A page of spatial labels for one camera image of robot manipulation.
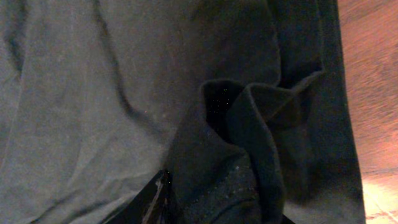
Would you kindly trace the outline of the black shorts garment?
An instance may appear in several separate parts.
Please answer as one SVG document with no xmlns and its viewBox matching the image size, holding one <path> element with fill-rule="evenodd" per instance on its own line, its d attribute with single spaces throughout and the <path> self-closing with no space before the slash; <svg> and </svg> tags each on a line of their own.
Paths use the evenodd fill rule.
<svg viewBox="0 0 398 224">
<path fill-rule="evenodd" d="M 364 223 L 336 1 L 1 2 L 1 222 Z"/>
</svg>

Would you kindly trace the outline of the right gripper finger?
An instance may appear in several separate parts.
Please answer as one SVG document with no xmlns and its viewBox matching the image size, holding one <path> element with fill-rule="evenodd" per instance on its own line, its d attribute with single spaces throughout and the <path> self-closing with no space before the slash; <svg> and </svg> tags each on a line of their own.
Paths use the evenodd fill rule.
<svg viewBox="0 0 398 224">
<path fill-rule="evenodd" d="M 170 172 L 160 170 L 136 197 L 104 220 L 104 224 L 170 223 Z"/>
</svg>

